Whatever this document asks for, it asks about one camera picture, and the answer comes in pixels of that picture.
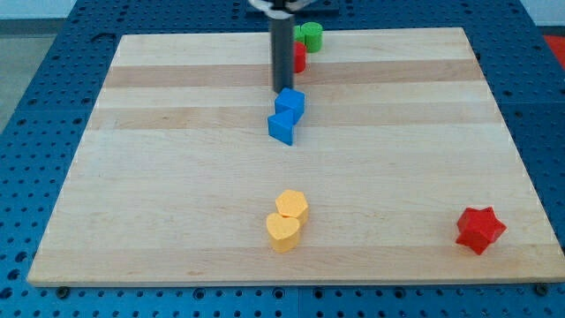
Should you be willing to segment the robot arm end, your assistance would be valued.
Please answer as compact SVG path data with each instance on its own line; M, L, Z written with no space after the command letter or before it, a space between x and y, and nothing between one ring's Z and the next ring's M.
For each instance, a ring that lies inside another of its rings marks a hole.
M295 12L301 11L306 6L315 3L317 0L248 0L248 4L258 11L262 11L271 19L288 19Z

